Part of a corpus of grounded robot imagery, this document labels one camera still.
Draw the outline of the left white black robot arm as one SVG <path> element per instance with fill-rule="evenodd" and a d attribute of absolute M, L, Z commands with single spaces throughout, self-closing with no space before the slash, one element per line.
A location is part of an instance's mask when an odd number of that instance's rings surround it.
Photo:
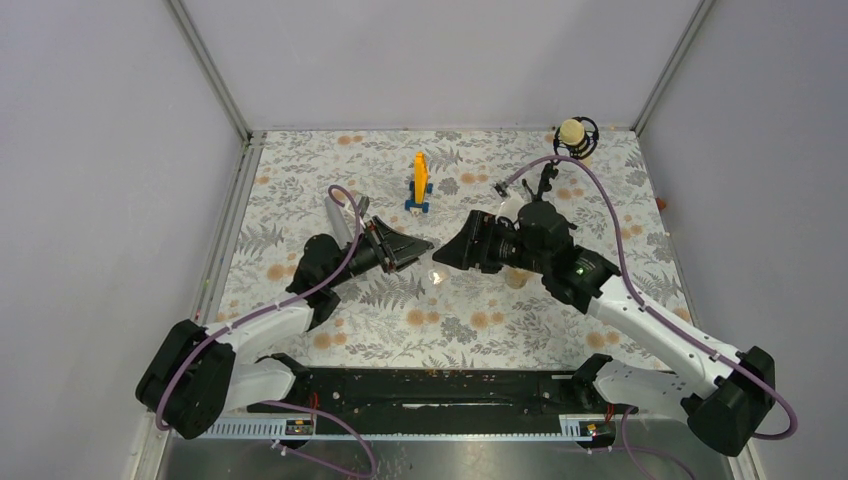
<path fill-rule="evenodd" d="M 340 303 L 334 287 L 374 268 L 400 272 L 433 247 L 377 216 L 345 246 L 329 234 L 312 236 L 281 299 L 229 323 L 175 324 L 142 375 L 136 399 L 186 439 L 205 433 L 225 412 L 264 401 L 301 409 L 309 401 L 308 381 L 265 349 L 328 320 Z"/>

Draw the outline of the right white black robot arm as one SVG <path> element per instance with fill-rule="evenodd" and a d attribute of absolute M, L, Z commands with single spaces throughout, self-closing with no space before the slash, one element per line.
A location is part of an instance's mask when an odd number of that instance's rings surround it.
<path fill-rule="evenodd" d="M 503 267 L 538 273 L 553 298 L 606 322 L 671 368 L 666 374 L 601 354 L 578 369 L 575 402 L 597 412 L 608 403 L 648 409 L 686 424 L 714 451 L 738 456 L 775 404 L 774 358 L 720 341 L 645 297 L 601 254 L 576 244 L 573 224 L 546 201 L 528 203 L 515 221 L 473 210 L 434 261 L 494 274 Z"/>

